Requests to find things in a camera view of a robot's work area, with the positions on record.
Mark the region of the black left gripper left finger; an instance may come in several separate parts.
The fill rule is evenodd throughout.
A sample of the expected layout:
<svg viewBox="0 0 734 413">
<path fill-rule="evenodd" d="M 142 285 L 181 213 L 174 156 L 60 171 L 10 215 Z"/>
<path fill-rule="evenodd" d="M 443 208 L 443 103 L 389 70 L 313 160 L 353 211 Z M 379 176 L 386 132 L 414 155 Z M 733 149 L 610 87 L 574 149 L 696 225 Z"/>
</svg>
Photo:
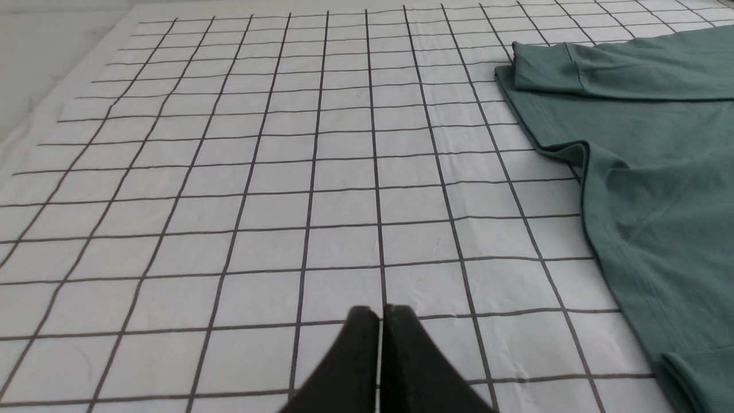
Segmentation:
<svg viewBox="0 0 734 413">
<path fill-rule="evenodd" d="M 376 410 L 378 316 L 366 306 L 350 309 L 330 350 L 282 412 Z"/>
</svg>

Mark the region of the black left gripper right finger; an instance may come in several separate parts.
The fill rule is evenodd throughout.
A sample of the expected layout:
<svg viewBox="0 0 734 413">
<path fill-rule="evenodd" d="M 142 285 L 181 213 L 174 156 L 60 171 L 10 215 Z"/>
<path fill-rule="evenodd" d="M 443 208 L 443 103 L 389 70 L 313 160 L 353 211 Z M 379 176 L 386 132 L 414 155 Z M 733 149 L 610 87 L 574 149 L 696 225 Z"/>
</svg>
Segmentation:
<svg viewBox="0 0 734 413">
<path fill-rule="evenodd" d="M 493 412 L 440 352 L 409 306 L 383 310 L 380 411 Z"/>
</svg>

